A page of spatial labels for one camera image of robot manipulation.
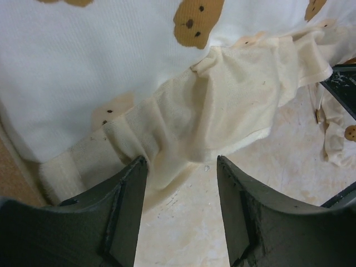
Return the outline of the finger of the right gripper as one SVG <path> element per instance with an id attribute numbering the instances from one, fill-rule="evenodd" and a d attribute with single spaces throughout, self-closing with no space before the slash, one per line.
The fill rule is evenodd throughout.
<path id="1" fill-rule="evenodd" d="M 356 119 L 355 63 L 335 65 L 332 75 L 321 81 L 329 93 Z"/>

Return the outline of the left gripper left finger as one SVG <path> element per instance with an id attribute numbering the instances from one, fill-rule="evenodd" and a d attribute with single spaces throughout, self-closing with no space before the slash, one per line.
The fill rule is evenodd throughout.
<path id="1" fill-rule="evenodd" d="M 1 265 L 133 266 L 146 180 L 140 156 L 57 206 L 1 197 Z"/>

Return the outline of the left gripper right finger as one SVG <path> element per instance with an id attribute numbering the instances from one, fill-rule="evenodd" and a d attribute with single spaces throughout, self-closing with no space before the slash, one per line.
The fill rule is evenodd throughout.
<path id="1" fill-rule="evenodd" d="M 321 206 L 288 197 L 217 158 L 230 266 L 354 266 L 355 185 Z"/>

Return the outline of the wooden pet bed frame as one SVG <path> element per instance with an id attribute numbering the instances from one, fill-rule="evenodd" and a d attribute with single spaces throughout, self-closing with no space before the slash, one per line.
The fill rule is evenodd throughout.
<path id="1" fill-rule="evenodd" d="M 38 207 L 50 204 L 38 176 L 38 167 L 20 157 L 1 127 L 1 195 Z"/>

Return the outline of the bear print white cushion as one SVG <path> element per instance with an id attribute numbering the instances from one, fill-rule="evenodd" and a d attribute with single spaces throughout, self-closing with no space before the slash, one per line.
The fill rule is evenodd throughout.
<path id="1" fill-rule="evenodd" d="M 157 202 L 354 56 L 354 1 L 2 1 L 1 123 L 53 203 L 139 155 Z"/>

